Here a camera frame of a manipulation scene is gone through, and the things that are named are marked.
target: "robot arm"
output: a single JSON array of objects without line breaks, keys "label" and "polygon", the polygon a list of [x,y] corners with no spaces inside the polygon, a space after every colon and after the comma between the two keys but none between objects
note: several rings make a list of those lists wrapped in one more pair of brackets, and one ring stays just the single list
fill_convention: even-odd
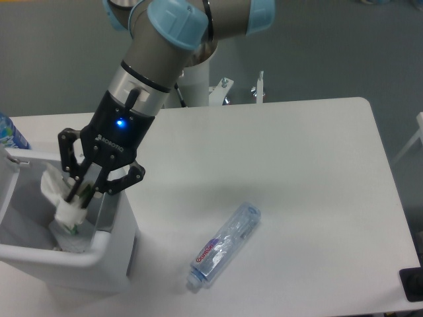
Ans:
[{"label": "robot arm", "polygon": [[[274,0],[104,0],[133,38],[90,123],[59,135],[61,165],[75,179],[70,202],[92,163],[101,167],[95,192],[116,194],[143,179],[137,148],[194,50],[202,41],[250,34],[274,20]],[[73,143],[81,139],[85,159],[77,164]],[[129,165],[127,176],[108,181]]]}]

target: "white tabletop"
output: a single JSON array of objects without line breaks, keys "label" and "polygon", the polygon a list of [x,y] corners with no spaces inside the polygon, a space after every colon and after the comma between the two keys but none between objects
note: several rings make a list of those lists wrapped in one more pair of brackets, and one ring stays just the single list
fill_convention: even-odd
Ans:
[{"label": "white tabletop", "polygon": [[[34,147],[90,114],[13,118]],[[163,110],[127,194],[141,229],[127,293],[47,286],[0,264],[8,316],[341,316],[422,308],[398,271],[419,265],[367,101]],[[189,263],[243,201],[262,211],[210,289]]]}]

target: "white plastic bin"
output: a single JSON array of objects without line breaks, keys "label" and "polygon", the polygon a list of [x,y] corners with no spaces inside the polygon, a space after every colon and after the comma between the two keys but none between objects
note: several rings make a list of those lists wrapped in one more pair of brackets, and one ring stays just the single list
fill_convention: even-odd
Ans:
[{"label": "white plastic bin", "polygon": [[[41,194],[44,162],[60,167],[58,155],[0,149],[0,260],[47,283],[65,287],[120,292],[130,281],[128,272],[139,229],[125,192],[93,199],[87,220],[95,226],[91,246],[83,253],[54,250],[48,230],[54,206]],[[98,170],[90,169],[88,177]],[[119,178],[123,169],[113,172]]]}]

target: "gray floor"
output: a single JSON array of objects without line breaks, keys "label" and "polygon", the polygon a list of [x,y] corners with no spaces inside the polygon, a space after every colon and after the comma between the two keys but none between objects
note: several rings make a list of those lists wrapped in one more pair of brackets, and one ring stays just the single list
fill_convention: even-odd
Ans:
[{"label": "gray floor", "polygon": [[[265,71],[267,101],[362,96],[387,156],[417,130],[423,111],[423,13],[409,1],[276,0],[268,32],[219,44],[211,82],[235,80],[235,103]],[[99,0],[0,4],[0,111],[10,116],[92,112],[130,37]],[[423,230],[423,151],[393,169],[413,230]]]}]

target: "bottle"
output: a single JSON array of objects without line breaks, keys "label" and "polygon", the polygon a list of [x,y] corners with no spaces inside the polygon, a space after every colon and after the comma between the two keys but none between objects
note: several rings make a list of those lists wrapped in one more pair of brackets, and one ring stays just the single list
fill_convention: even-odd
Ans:
[{"label": "bottle", "polygon": [[365,5],[382,5],[391,2],[391,0],[362,0]]},{"label": "bottle", "polygon": [[28,141],[20,134],[19,130],[13,125],[12,120],[0,112],[0,144],[5,147],[14,147],[18,149],[30,149]]},{"label": "bottle", "polygon": [[423,0],[412,0],[412,2],[418,10],[423,11]]},{"label": "bottle", "polygon": [[199,289],[210,286],[217,274],[250,236],[261,218],[261,212],[250,203],[243,203],[203,250],[191,262],[188,286]]}]

